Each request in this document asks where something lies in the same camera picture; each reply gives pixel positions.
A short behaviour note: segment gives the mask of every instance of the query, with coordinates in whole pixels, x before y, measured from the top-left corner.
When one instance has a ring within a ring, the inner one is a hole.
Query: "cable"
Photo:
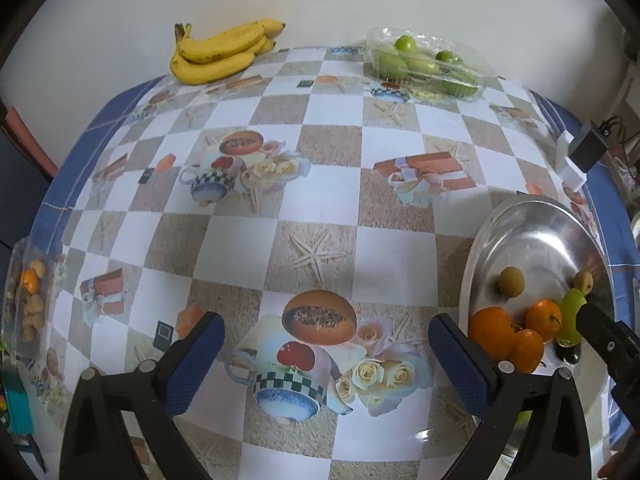
[[[625,122],[622,120],[622,117],[620,117],[619,115],[614,115],[614,116],[611,116],[609,119],[603,121],[603,123],[600,125],[600,131],[604,134],[604,136],[608,136],[608,135],[614,133],[614,128],[616,128],[616,127],[618,128],[618,130],[616,132],[616,141],[622,147],[622,155],[623,155],[623,157],[625,159],[626,170],[628,171],[628,173],[631,176],[631,178],[634,181],[636,181],[636,184],[640,184],[640,176],[636,176],[631,171],[631,166],[629,165],[629,158],[628,158],[628,155],[626,154],[626,150],[625,150],[625,146],[629,142],[631,142],[637,136],[640,136],[640,130],[638,130],[631,137],[626,139],[625,138],[626,137]]]

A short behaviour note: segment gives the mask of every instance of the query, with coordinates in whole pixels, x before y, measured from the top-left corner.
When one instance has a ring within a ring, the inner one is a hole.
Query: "banana stem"
[[[176,23],[174,25],[174,34],[175,34],[175,42],[180,43],[183,40],[185,35],[184,27],[182,26],[181,23]]]

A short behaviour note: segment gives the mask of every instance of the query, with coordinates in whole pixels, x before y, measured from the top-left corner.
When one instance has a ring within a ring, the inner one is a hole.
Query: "screw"
[[[95,368],[87,368],[80,376],[85,380],[89,381],[95,376]]]
[[[504,372],[506,374],[513,374],[515,369],[516,369],[516,367],[513,366],[513,364],[511,364],[508,361],[500,361],[498,363],[498,370],[500,370],[501,372]]]
[[[571,379],[571,377],[573,377],[571,370],[569,370],[569,368],[565,368],[564,366],[558,368],[558,375],[566,380],[569,380]]]
[[[156,362],[153,359],[147,359],[146,361],[142,361],[138,365],[138,370],[140,370],[143,374],[148,374],[156,369]]]

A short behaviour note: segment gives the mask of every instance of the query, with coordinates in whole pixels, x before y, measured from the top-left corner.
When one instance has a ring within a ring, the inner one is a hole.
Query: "small orange fruit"
[[[37,294],[40,290],[40,279],[34,269],[26,269],[22,273],[20,282],[29,294]]]
[[[536,301],[527,310],[525,327],[540,334],[543,343],[558,337],[562,328],[562,312],[553,300]]]
[[[523,374],[530,374],[540,364],[545,353],[545,344],[538,332],[525,328],[515,335],[513,350],[507,357],[516,370]]]
[[[478,343],[491,359],[500,361],[511,353],[516,334],[507,311],[499,306],[489,306],[471,316],[468,337]]]

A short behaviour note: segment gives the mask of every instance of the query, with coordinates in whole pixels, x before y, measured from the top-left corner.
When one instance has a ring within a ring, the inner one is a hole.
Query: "printed gift box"
[[[124,312],[123,286],[122,269],[118,269],[84,280],[80,284],[80,293],[84,301],[97,303],[105,314],[122,314]]]
[[[538,125],[535,123],[533,118],[526,113],[524,110],[520,108],[514,107],[505,107],[498,105],[490,105],[492,111],[494,111],[498,115],[498,119],[502,119],[506,122],[506,125],[513,124],[516,121],[520,121],[527,128],[537,128]]]
[[[106,168],[94,173],[92,181],[96,184],[99,180],[115,180],[122,173],[124,173],[124,167],[127,164],[127,154],[125,153],[118,160],[112,162]]]
[[[449,152],[393,158],[377,162],[373,168],[387,179],[403,205],[427,208],[446,191],[476,187]]]

